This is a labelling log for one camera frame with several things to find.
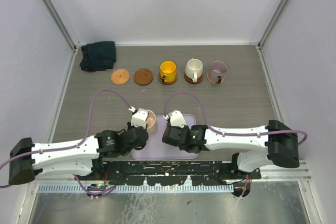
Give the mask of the pink ceramic mug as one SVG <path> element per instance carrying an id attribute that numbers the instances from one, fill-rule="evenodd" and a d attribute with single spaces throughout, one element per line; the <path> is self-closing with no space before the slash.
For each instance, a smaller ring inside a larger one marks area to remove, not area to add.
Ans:
<path id="1" fill-rule="evenodd" d="M 158 123 L 157 123 L 157 120 L 156 120 L 156 115 L 153 111 L 151 110 L 148 110 L 148 118 L 146 120 L 146 123 L 147 123 L 147 132 L 149 134 L 153 134 L 154 132 L 157 131 L 158 129 Z"/>

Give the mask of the brown wooden coaster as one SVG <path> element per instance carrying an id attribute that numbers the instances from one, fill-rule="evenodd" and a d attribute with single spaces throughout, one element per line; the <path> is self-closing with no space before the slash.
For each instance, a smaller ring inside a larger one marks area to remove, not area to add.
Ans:
<path id="1" fill-rule="evenodd" d="M 191 78 L 189 78 L 186 74 L 184 74 L 184 79 L 190 83 L 190 84 L 198 84 L 198 83 L 201 83 L 204 79 L 204 74 L 202 74 L 196 82 L 193 82 L 193 80 Z"/>
<path id="2" fill-rule="evenodd" d="M 171 82 L 164 82 L 164 81 L 162 80 L 162 78 L 160 78 L 160 73 L 158 73 L 158 80 L 159 80 L 159 82 L 160 82 L 161 84 L 163 84 L 163 85 L 171 85 L 171 84 L 174 84 L 174 83 L 177 81 L 177 79 L 178 79 L 178 75 L 176 74 L 176 77 L 175 77 L 175 79 L 174 79 L 173 81 L 171 81 Z"/>
<path id="3" fill-rule="evenodd" d="M 153 72 L 147 68 L 139 69 L 134 73 L 134 82 L 140 86 L 146 86 L 153 80 Z"/>

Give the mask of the woven rattan coaster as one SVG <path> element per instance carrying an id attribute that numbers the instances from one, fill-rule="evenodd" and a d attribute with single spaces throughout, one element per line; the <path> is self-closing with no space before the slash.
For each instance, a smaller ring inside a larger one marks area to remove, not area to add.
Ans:
<path id="1" fill-rule="evenodd" d="M 110 77 L 110 80 L 113 84 L 123 85 L 127 83 L 130 79 L 130 73 L 126 69 L 117 69 L 115 70 Z"/>
<path id="2" fill-rule="evenodd" d="M 207 74 L 207 79 L 210 83 L 212 84 L 220 84 L 220 83 L 223 83 L 224 80 L 225 80 L 225 77 L 222 77 L 221 75 L 217 75 L 216 76 L 216 81 L 212 80 L 209 73 Z"/>

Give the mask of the white ceramic mug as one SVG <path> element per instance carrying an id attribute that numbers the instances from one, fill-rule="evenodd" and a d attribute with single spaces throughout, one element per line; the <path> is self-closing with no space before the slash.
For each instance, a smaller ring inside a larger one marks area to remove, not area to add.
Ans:
<path id="1" fill-rule="evenodd" d="M 203 76 L 203 63 L 199 59 L 190 59 L 185 66 L 185 76 L 192 83 L 197 83 Z"/>

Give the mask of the yellow glass mug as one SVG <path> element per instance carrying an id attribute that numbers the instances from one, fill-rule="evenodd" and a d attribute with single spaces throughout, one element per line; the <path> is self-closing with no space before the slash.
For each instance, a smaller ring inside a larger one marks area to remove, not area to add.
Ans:
<path id="1" fill-rule="evenodd" d="M 160 64 L 160 78 L 164 82 L 171 82 L 176 77 L 177 65 L 174 61 L 166 60 Z"/>

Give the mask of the purple glass mug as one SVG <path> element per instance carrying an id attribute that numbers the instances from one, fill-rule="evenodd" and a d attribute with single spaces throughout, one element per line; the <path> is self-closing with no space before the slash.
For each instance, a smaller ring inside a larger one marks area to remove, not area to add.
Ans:
<path id="1" fill-rule="evenodd" d="M 210 64 L 210 69 L 208 71 L 212 80 L 216 81 L 216 76 L 221 75 L 225 77 L 225 73 L 227 71 L 227 64 L 221 60 L 215 60 Z"/>

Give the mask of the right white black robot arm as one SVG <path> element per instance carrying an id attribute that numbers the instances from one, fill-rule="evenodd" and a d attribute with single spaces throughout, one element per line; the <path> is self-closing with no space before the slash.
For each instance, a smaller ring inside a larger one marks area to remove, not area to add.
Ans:
<path id="1" fill-rule="evenodd" d="M 198 154 L 201 151 L 233 149 L 230 172 L 241 179 L 267 165 L 298 168 L 298 131 L 277 120 L 268 125 L 247 129 L 225 129 L 207 125 L 172 126 L 168 123 L 162 142 L 182 151 Z"/>

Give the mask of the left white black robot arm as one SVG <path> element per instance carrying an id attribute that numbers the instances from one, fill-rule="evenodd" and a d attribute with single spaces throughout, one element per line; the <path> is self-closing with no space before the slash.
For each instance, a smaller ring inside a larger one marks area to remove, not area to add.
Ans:
<path id="1" fill-rule="evenodd" d="M 89 176 L 101 179 L 105 167 L 103 158 L 127 155 L 146 146 L 147 124 L 128 123 L 127 129 L 105 130 L 86 138 L 51 144 L 33 143 L 30 137 L 21 139 L 11 150 L 9 185 L 30 183 L 36 177 L 50 175 Z"/>

